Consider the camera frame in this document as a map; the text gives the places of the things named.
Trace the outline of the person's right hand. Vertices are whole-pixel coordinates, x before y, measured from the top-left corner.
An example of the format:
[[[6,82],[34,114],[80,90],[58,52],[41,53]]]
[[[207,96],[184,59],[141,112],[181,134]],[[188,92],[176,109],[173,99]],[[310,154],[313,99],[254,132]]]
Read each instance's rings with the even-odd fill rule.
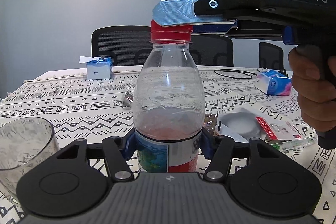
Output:
[[[314,62],[300,55],[295,48],[289,52],[288,60],[303,120],[316,131],[326,132],[335,128],[334,85],[320,79]]]

